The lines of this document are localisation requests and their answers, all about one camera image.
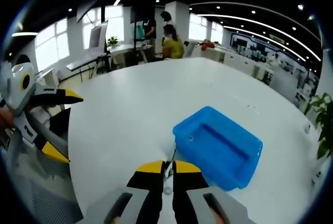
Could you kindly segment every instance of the person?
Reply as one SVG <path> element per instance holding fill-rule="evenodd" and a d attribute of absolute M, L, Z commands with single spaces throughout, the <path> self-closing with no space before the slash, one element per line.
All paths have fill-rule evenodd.
<path fill-rule="evenodd" d="M 175 28 L 175 23 L 172 21 L 172 17 L 167 11 L 163 11 L 161 13 L 161 17 L 164 20 L 164 25 L 173 25 L 173 27 Z"/>
<path fill-rule="evenodd" d="M 181 59 L 184 55 L 184 46 L 176 29 L 171 24 L 165 25 L 163 29 L 165 34 L 162 45 L 163 58 Z"/>
<path fill-rule="evenodd" d="M 155 41 L 156 41 L 156 20 L 154 17 L 144 22 L 145 36 L 148 40 L 148 45 L 151 45 L 150 58 L 155 57 Z"/>
<path fill-rule="evenodd" d="M 281 60 L 279 59 L 279 54 L 277 52 L 275 54 L 271 55 L 267 59 L 267 63 L 269 63 L 273 67 L 277 67 L 282 64 Z"/>

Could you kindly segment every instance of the blue container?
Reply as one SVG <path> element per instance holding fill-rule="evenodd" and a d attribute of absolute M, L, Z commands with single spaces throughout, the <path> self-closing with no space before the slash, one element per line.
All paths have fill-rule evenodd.
<path fill-rule="evenodd" d="M 176 148 L 225 191 L 245 188 L 257 167 L 262 141 L 212 107 L 173 128 Z"/>

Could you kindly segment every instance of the white tabletop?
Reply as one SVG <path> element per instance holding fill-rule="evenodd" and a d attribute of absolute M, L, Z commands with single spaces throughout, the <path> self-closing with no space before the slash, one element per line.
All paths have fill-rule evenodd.
<path fill-rule="evenodd" d="M 144 163 L 167 159 L 172 128 L 212 106 L 263 142 L 249 185 L 229 194 L 257 224 L 296 223 L 310 204 L 311 171 L 303 126 L 287 99 L 239 71 L 205 58 L 120 69 L 79 85 L 72 106 L 69 159 L 83 215 L 107 192 L 127 184 Z"/>

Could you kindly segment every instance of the white cabinet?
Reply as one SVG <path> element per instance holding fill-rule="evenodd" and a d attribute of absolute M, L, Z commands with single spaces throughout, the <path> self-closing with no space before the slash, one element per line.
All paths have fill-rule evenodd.
<path fill-rule="evenodd" d="M 225 54 L 223 63 L 229 67 L 237 69 L 237 57 L 235 55 Z"/>

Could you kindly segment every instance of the desk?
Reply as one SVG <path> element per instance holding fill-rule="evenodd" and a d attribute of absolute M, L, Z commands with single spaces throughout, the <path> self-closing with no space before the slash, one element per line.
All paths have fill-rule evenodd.
<path fill-rule="evenodd" d="M 71 178 L 83 215 L 144 163 L 167 159 L 172 128 L 212 106 L 263 142 L 249 185 L 229 194 L 257 224 L 296 223 L 310 203 L 307 118 L 262 82 L 206 58 L 120 69 L 79 85 L 69 121 Z"/>
<path fill-rule="evenodd" d="M 136 44 L 136 49 L 142 51 L 145 46 L 146 45 L 143 45 L 143 44 Z M 110 54 L 112 56 L 115 56 L 115 55 L 124 54 L 126 52 L 129 52 L 133 48 L 134 48 L 133 44 L 122 44 L 115 48 L 108 47 L 108 50 L 110 51 Z M 81 67 L 83 67 L 87 64 L 96 62 L 98 59 L 99 59 L 99 57 L 97 57 L 97 56 L 96 57 L 95 56 L 84 56 L 81 59 L 78 59 L 78 60 L 68 64 L 66 67 L 72 72 L 77 69 L 80 69 Z"/>

